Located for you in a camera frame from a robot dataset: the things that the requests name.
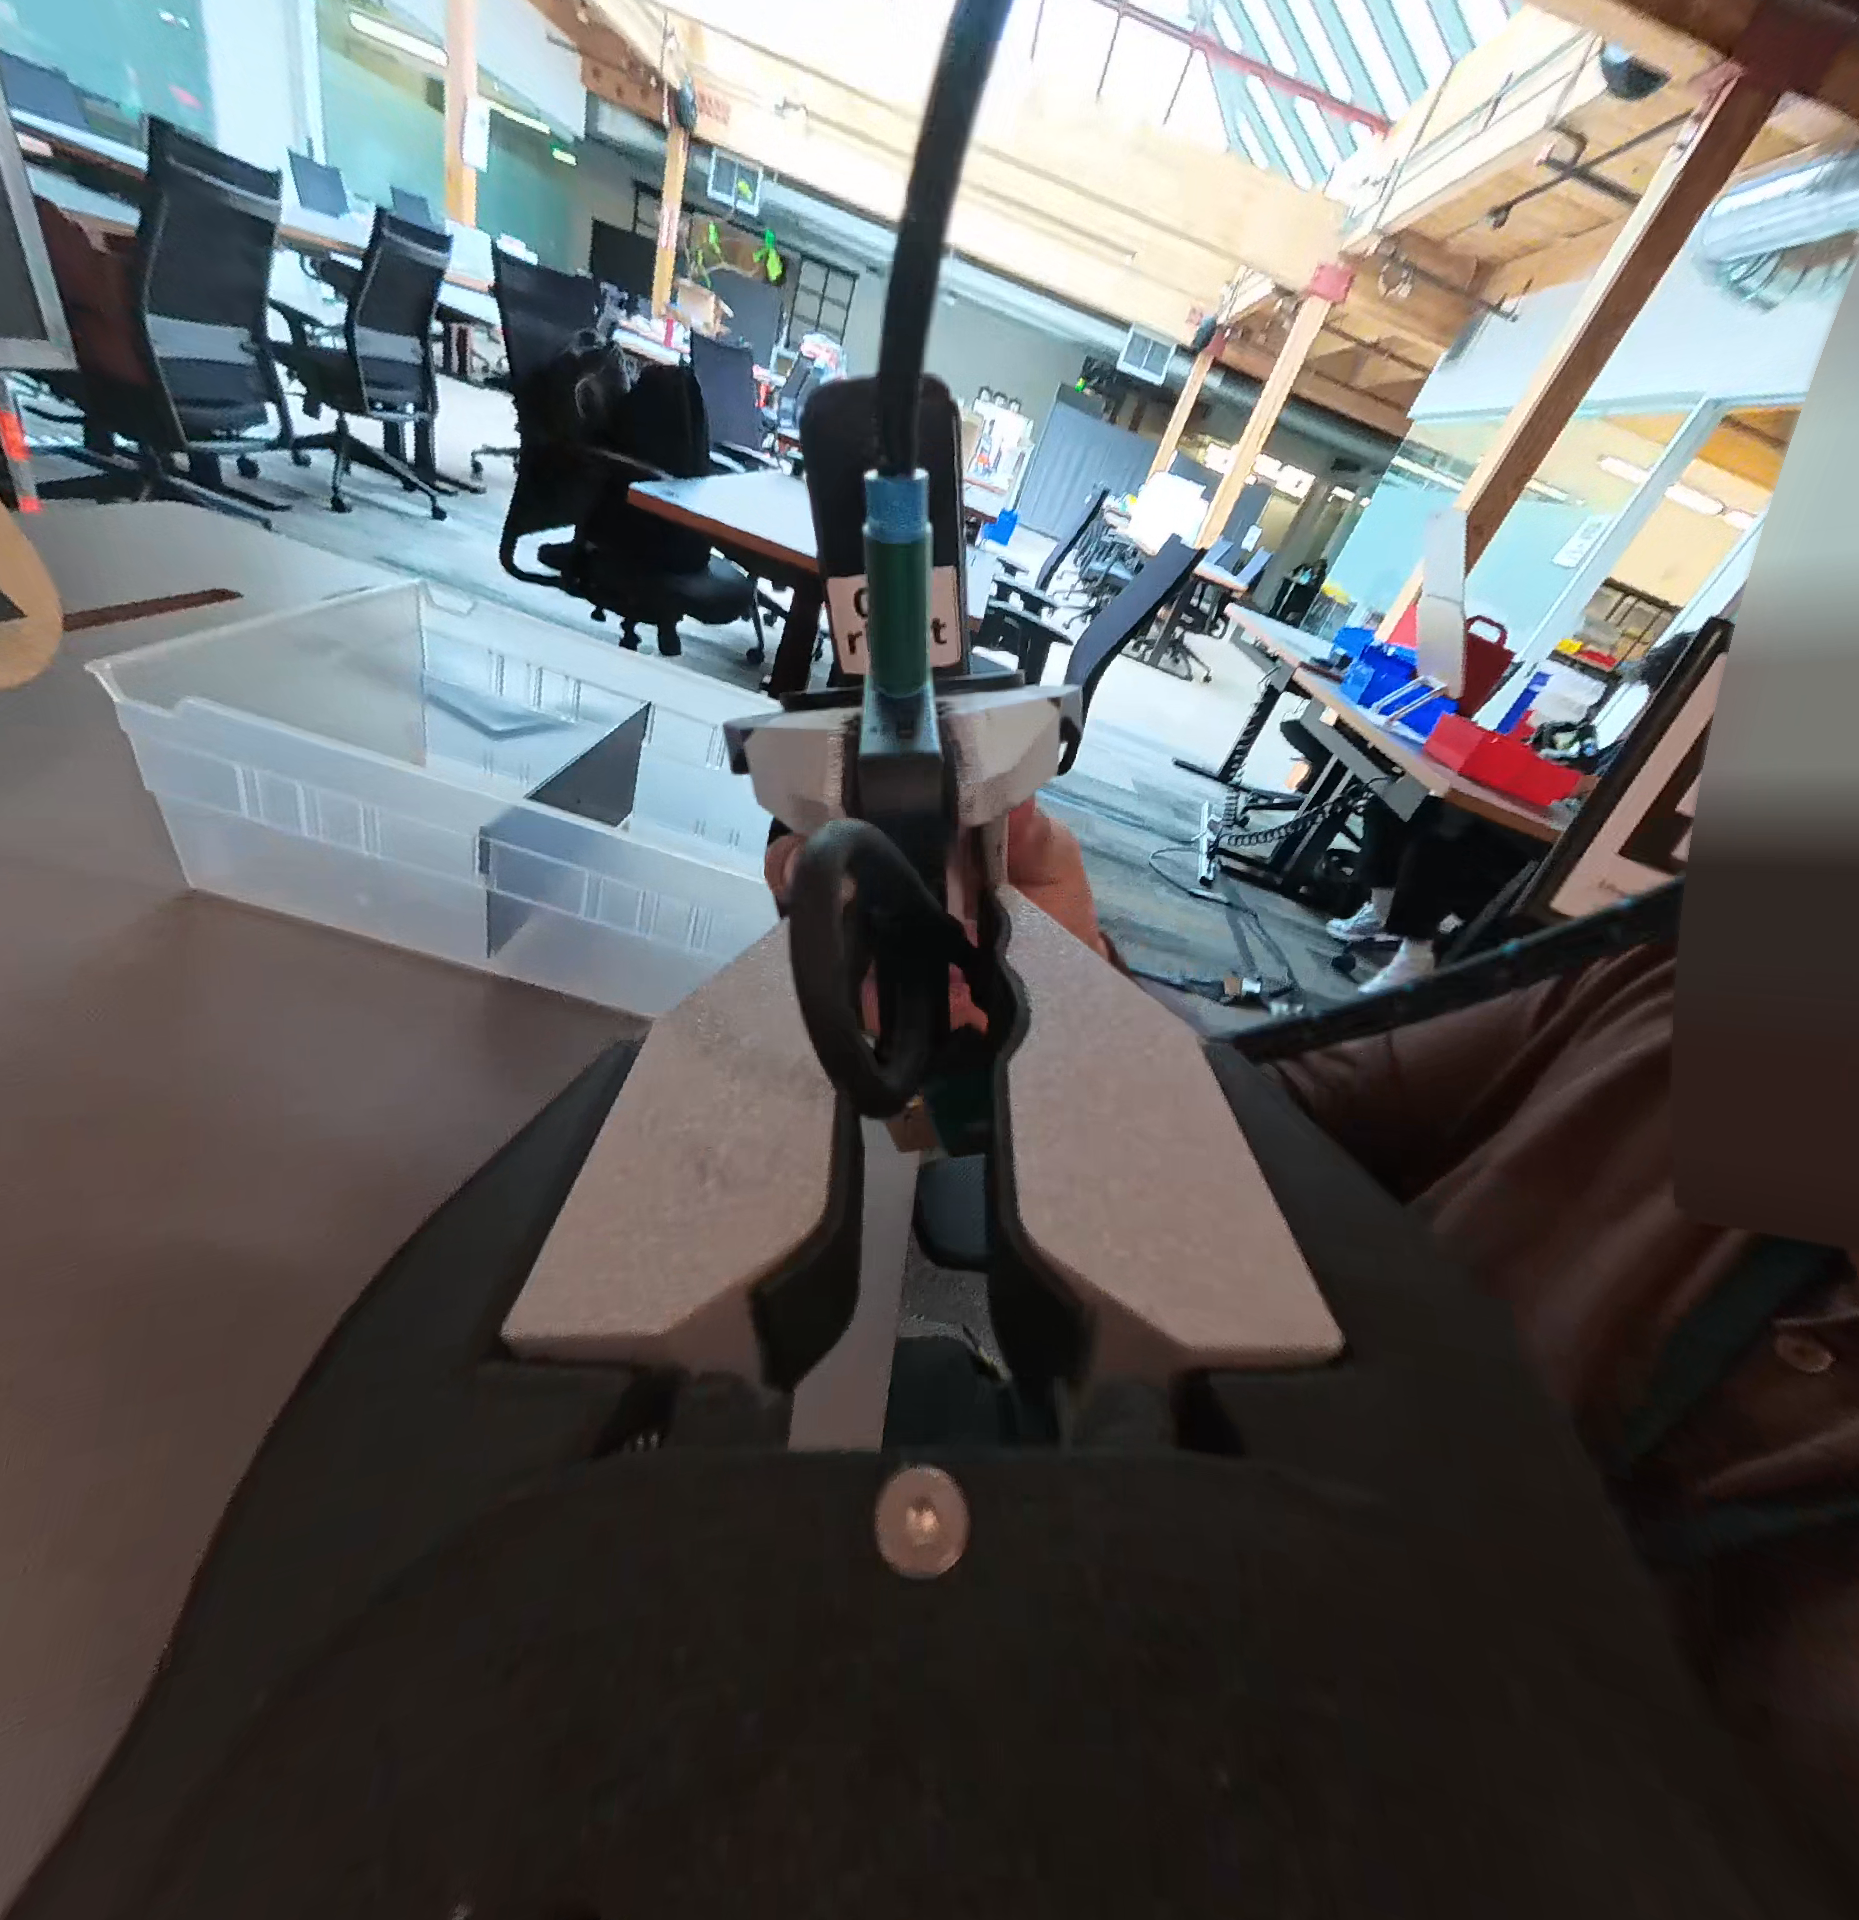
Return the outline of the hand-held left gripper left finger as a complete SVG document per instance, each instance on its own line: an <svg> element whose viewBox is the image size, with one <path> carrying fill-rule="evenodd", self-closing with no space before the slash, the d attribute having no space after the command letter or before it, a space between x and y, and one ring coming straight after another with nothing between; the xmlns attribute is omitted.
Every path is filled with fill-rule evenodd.
<svg viewBox="0 0 1859 1920"><path fill-rule="evenodd" d="M779 922L644 1037L501 1338L522 1361L796 1386L857 1304L861 1121Z"/></svg>

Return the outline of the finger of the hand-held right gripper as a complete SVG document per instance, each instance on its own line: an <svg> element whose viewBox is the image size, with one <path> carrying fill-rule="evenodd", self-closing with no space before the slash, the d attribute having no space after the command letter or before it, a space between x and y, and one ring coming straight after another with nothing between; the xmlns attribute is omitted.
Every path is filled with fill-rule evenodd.
<svg viewBox="0 0 1859 1920"><path fill-rule="evenodd" d="M857 705L775 709L725 723L725 749L759 808L786 830L856 817Z"/></svg>
<svg viewBox="0 0 1859 1920"><path fill-rule="evenodd" d="M989 682L945 699L945 768L956 825L989 825L1052 782L1084 731L1071 684Z"/></svg>

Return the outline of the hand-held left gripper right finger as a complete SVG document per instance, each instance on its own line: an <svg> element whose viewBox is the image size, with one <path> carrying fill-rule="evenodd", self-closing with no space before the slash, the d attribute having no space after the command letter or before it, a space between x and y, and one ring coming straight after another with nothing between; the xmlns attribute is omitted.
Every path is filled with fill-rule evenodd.
<svg viewBox="0 0 1859 1920"><path fill-rule="evenodd" d="M1029 898L991 915L989 1313L1011 1374L1086 1401L1337 1361L1199 1036Z"/></svg>

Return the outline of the clear plastic bin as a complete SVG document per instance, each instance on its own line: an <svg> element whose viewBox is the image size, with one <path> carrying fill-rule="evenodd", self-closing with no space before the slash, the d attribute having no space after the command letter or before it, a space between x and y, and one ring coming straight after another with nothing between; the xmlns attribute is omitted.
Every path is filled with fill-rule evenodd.
<svg viewBox="0 0 1859 1920"><path fill-rule="evenodd" d="M729 767L746 691L428 583L91 664L195 893L655 1018L777 922L767 813ZM583 919L484 956L476 835L640 702L635 801Z"/></svg>

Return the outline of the person's right hand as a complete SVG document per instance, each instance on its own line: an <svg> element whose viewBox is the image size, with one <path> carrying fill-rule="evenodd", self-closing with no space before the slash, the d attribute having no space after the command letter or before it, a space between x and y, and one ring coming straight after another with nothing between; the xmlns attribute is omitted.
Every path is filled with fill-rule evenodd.
<svg viewBox="0 0 1859 1920"><path fill-rule="evenodd" d="M1101 930L1086 855L1074 832L1029 800L1006 816L1002 850L1006 883L1101 961L1115 964L1117 954Z"/></svg>

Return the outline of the dark wooden office desk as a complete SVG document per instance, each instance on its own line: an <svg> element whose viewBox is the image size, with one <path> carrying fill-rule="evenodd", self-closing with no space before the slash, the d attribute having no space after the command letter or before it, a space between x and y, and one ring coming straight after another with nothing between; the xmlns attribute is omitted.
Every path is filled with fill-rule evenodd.
<svg viewBox="0 0 1859 1920"><path fill-rule="evenodd" d="M859 684L891 657L898 611L916 614L923 674L961 684L974 674L1014 684L1014 667L970 664L962 574L936 562L928 514L917 519L917 557L903 561L896 506L902 482L851 480L818 505L805 482L773 473L633 482L630 500L672 528L700 534L751 576L786 585L791 610L764 667L764 695L795 702L824 684Z"/></svg>

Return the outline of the dark bin divider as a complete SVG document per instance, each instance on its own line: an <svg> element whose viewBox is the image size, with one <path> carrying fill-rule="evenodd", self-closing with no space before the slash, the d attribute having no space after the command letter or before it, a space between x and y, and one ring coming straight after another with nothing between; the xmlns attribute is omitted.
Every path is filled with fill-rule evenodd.
<svg viewBox="0 0 1859 1920"><path fill-rule="evenodd" d="M632 813L652 719L654 705L644 700L595 731L583 751L478 830L489 961L549 917L583 919L590 883L606 872L603 832L620 830Z"/></svg>

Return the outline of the green potted plant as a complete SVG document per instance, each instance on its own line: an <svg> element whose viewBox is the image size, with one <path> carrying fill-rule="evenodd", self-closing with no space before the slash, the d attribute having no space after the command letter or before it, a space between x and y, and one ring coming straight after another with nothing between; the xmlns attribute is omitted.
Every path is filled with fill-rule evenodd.
<svg viewBox="0 0 1859 1920"><path fill-rule="evenodd" d="M686 278L712 287L717 275L730 272L780 288L786 270L789 263L773 227L754 231L706 210L692 210L681 218L681 275Z"/></svg>

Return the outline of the long office desk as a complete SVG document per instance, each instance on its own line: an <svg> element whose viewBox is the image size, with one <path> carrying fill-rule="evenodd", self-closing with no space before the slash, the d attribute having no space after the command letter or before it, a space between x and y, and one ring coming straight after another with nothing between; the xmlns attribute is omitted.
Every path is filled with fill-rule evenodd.
<svg viewBox="0 0 1859 1920"><path fill-rule="evenodd" d="M1323 641L1247 607L1226 614L1228 641L1260 674L1250 717L1235 732L1213 776L1228 792L1202 845L1204 868L1241 876L1308 906L1346 906L1348 879L1334 864L1336 845L1353 845L1361 812L1385 804L1408 819L1423 801L1515 838L1525 870L1536 872L1570 825L1566 800L1537 806L1469 782L1428 754L1425 743L1386 717L1361 707L1329 673ZM1275 741L1283 702L1300 702L1297 723L1309 741L1306 780L1297 792L1260 787L1250 760Z"/></svg>

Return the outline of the blue storage bins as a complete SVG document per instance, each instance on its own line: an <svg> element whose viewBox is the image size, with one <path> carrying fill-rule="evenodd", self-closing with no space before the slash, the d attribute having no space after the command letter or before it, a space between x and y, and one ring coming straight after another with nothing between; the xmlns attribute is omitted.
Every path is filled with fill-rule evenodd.
<svg viewBox="0 0 1859 1920"><path fill-rule="evenodd" d="M1386 728L1423 745L1435 738L1473 743L1491 732L1511 736L1546 688L1546 667L1525 674L1513 702L1491 728L1480 723L1477 712L1483 702L1500 696L1498 686L1515 664L1508 627L1494 618L1471 616L1462 627L1456 686L1435 665L1425 665L1419 650L1373 637L1349 657L1341 695L1348 705L1371 712Z"/></svg>

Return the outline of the red storage bin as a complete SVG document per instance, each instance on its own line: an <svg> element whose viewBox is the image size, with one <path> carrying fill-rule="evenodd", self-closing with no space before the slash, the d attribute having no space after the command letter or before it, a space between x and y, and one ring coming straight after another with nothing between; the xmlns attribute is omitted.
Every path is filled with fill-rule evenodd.
<svg viewBox="0 0 1859 1920"><path fill-rule="evenodd" d="M1531 808L1564 804L1587 787L1577 768L1455 712L1437 719L1423 752L1462 782Z"/></svg>

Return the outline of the person's brown shirt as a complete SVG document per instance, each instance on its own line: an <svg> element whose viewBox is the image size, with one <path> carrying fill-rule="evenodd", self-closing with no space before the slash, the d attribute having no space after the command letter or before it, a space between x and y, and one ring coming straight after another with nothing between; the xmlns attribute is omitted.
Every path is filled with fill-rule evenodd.
<svg viewBox="0 0 1859 1920"><path fill-rule="evenodd" d="M1859 1916L1859 1254L1638 1196L1415 1203L1508 1306L1655 1568L1717 1716Z"/></svg>

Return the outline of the group of black office chairs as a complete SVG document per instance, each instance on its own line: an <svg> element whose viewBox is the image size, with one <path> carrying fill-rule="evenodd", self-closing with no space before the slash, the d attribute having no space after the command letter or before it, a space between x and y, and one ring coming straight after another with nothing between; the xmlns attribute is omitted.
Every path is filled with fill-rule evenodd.
<svg viewBox="0 0 1859 1920"><path fill-rule="evenodd" d="M233 439L268 406L283 406L292 369L317 407L381 423L435 418L430 331L447 238L380 211L345 320L321 341L271 343L271 276L281 226L279 174L238 161L163 118L147 130L139 224L127 254L134 350L166 384L185 436ZM764 653L759 562L718 558L706 540L627 506L635 479L700 475L712 422L686 363L627 360L595 322L595 284L505 257L496 300L511 338L509 382L521 431L511 528L501 557L526 533L575 531L546 548L553 574L531 585L616 611L621 647L655 632L680 656L680 620L751 625L751 660Z"/></svg>

